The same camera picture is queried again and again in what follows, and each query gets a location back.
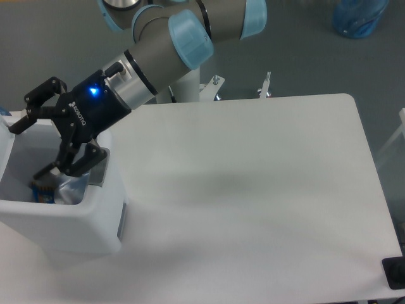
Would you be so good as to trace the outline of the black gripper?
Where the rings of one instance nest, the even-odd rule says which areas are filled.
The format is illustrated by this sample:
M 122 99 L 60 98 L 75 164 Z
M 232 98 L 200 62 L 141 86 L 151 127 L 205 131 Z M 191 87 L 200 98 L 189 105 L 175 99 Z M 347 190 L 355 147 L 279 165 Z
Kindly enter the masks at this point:
M 66 92 L 62 80 L 51 77 L 24 96 L 27 114 L 8 127 L 12 134 L 21 134 L 38 119 L 52 119 L 61 138 L 71 141 L 60 144 L 56 159 L 36 172 L 34 180 L 54 168 L 67 176 L 81 177 L 107 157 L 104 148 L 89 141 L 131 112 L 106 84 L 107 78 L 123 70 L 123 65 L 115 62 L 105 71 L 97 70 L 70 92 Z M 56 106 L 43 106 L 55 95 L 60 95 Z M 82 143 L 86 143 L 83 155 L 76 159 Z

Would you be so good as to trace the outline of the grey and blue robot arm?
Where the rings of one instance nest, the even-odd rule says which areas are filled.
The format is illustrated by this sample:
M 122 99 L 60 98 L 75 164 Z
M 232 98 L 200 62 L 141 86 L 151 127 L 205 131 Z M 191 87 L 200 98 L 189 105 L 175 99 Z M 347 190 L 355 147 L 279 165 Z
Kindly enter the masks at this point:
M 199 68 L 213 55 L 215 43 L 256 35 L 267 21 L 265 1 L 99 5 L 110 24 L 132 31 L 134 45 L 72 90 L 51 77 L 25 95 L 27 113 L 9 131 L 21 134 L 39 119 L 49 119 L 61 138 L 56 159 L 34 179 L 54 168 L 71 177 L 94 168 L 108 154 L 96 142 L 101 132 Z

